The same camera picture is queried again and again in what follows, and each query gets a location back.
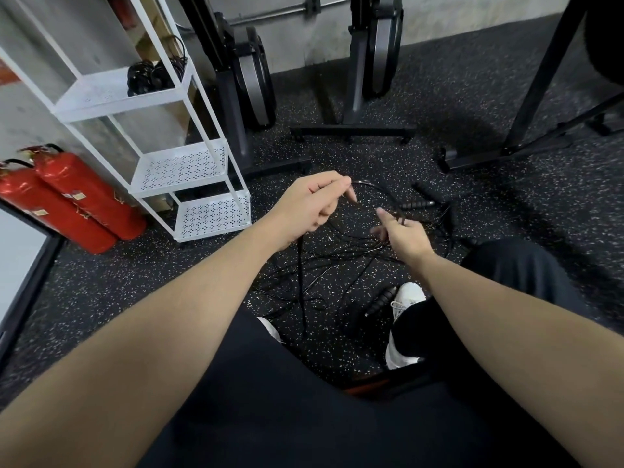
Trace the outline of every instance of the fire extinguisher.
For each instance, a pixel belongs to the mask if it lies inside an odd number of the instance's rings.
[[[9,170],[9,163],[26,168]],[[43,182],[32,167],[17,159],[0,162],[0,197],[34,215],[90,253],[103,253],[117,243],[115,235]]]
[[[31,154],[35,172],[52,188],[74,201],[122,240],[145,231],[147,222],[136,208],[124,203],[82,159],[54,144],[21,149]]]

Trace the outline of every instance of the sneaker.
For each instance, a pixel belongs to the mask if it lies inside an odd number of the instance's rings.
[[[394,321],[396,322],[397,318],[399,318],[401,314],[412,305],[417,304],[418,302],[422,302],[426,299],[427,298],[425,297],[425,293],[422,291],[421,287],[418,284],[403,284],[399,289],[399,292],[396,294],[396,297],[390,304],[394,315]],[[390,340],[388,341],[388,346],[386,347],[386,364],[390,370],[403,368],[404,366],[408,366],[410,364],[418,363],[421,361],[424,361],[424,358],[420,358],[417,356],[404,356],[399,353],[399,351],[396,349],[396,346],[394,346],[392,331],[390,332]]]
[[[258,317],[258,320],[260,320],[261,324],[265,326],[265,328],[267,329],[266,331],[269,332],[269,334],[275,338],[277,341],[279,341],[280,343],[284,343],[283,340],[280,337],[279,332],[277,331],[277,329],[272,325],[271,322],[269,322],[269,320],[265,319],[264,317]]]

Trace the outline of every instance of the white shelving rack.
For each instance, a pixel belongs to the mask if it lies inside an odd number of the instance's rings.
[[[140,0],[130,0],[143,23],[161,61],[165,65],[174,87],[159,92],[128,96],[127,67],[104,72],[82,75],[45,27],[37,21],[32,11],[20,0],[15,0],[24,14],[37,27],[42,36],[65,62],[76,80],[57,102],[51,101],[32,79],[20,69],[19,63],[12,59],[0,46],[0,59],[24,82],[24,84],[43,102],[51,114],[58,118],[90,153],[122,184],[143,207],[164,227],[178,242],[197,240],[207,236],[238,231],[251,225],[251,199],[245,181],[231,154],[230,146],[223,130],[216,119],[206,91],[197,75],[193,61],[187,53],[187,64],[180,80],[174,70],[167,52],[160,41],[152,22]],[[182,36],[169,11],[165,0],[157,0],[170,31],[182,42]],[[188,97],[191,82],[199,90],[207,110],[214,123],[219,139],[210,140]],[[197,128],[202,142],[162,151],[144,153],[122,128],[114,115],[182,101]],[[129,146],[139,156],[136,170],[129,183],[100,154],[97,148],[83,136],[73,123],[92,118],[106,117],[119,131]],[[242,190],[235,190],[228,176],[228,162],[236,171]],[[176,191],[193,187],[225,182],[230,193],[181,202]],[[146,197],[170,194],[178,204],[175,228],[169,225],[145,202]]]

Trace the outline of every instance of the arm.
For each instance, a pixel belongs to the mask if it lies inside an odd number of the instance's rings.
[[[389,235],[481,367],[579,463],[620,466],[624,338],[437,256],[418,222],[378,215],[374,232]]]
[[[0,466],[135,466],[203,376],[267,259],[322,225],[351,179],[301,178],[264,218],[106,324],[0,414]]]

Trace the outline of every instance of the perforated shelf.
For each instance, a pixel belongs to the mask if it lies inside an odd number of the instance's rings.
[[[230,193],[182,202],[178,208],[174,238],[183,241],[197,240],[208,236],[238,231],[251,225],[251,201],[249,193],[237,192],[238,199],[246,210],[240,211]]]
[[[134,97],[128,96],[127,67],[92,73],[76,79],[52,113],[63,123],[72,123],[182,101],[188,95],[192,73],[193,64],[189,62],[181,86]]]
[[[212,140],[221,171],[227,171],[227,142]],[[219,172],[205,143],[165,149],[141,156],[130,193],[139,198],[190,189],[221,182],[225,172]]]

